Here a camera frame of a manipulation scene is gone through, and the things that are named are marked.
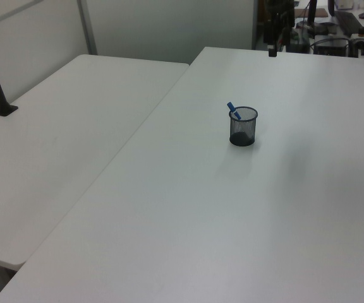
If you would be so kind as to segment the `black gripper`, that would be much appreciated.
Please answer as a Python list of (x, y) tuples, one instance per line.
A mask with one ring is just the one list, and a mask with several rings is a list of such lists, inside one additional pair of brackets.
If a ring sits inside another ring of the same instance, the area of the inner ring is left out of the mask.
[(292, 50), (291, 33), (294, 27), (294, 1), (293, 0), (265, 0), (265, 8), (270, 14), (270, 20), (265, 22), (265, 43), (268, 47), (268, 56), (277, 56), (277, 30), (282, 30), (282, 46), (287, 51)]

